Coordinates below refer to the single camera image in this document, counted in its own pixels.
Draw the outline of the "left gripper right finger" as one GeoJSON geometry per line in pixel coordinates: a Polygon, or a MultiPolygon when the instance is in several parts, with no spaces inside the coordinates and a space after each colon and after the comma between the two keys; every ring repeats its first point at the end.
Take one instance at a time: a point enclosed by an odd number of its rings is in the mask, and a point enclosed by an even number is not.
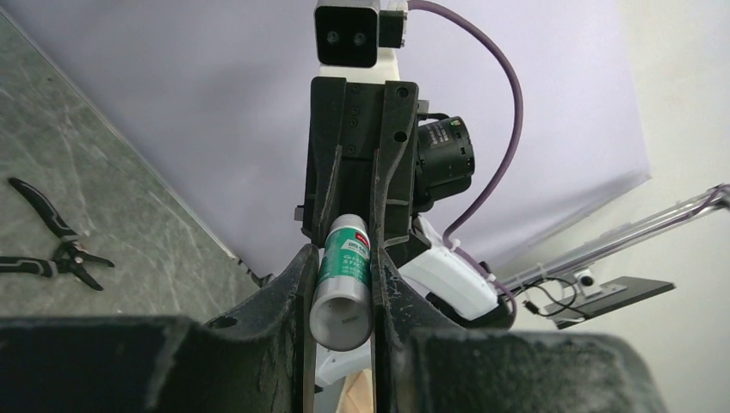
{"type": "Polygon", "coordinates": [[[622,339],[466,330],[373,254],[374,404],[379,412],[663,412],[645,362],[622,339]]]}

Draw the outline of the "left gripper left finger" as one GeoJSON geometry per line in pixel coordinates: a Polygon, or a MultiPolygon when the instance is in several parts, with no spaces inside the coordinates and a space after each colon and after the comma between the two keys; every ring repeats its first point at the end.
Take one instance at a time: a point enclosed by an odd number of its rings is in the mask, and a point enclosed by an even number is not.
{"type": "Polygon", "coordinates": [[[4,412],[310,412],[308,311],[319,252],[305,245],[243,303],[185,316],[5,317],[4,412]]]}

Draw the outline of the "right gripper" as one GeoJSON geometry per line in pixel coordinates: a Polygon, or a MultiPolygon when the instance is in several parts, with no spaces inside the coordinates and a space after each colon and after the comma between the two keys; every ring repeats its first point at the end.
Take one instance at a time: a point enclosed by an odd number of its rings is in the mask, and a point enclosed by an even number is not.
{"type": "Polygon", "coordinates": [[[413,228],[418,94],[413,82],[312,80],[302,231],[313,244],[351,213],[397,267],[429,248],[413,228]]]}

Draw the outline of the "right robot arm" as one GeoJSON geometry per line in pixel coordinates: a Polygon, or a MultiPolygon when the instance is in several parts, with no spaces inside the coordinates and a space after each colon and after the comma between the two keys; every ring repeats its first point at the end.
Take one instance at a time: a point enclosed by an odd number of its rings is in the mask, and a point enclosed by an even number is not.
{"type": "Polygon", "coordinates": [[[493,278],[425,218],[466,191],[475,170],[465,121],[431,112],[415,83],[316,77],[303,203],[303,234],[325,250],[312,309],[315,382],[331,385],[372,365],[372,264],[383,249],[410,287],[464,327],[506,317],[493,278]]]}

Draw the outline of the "green glue stick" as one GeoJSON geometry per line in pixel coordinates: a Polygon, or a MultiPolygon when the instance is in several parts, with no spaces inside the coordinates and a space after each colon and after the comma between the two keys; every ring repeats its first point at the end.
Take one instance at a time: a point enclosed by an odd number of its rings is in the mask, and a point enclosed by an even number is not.
{"type": "Polygon", "coordinates": [[[372,334],[370,247],[361,217],[344,214],[334,220],[309,316],[312,336],[324,348],[354,350],[372,334]]]}

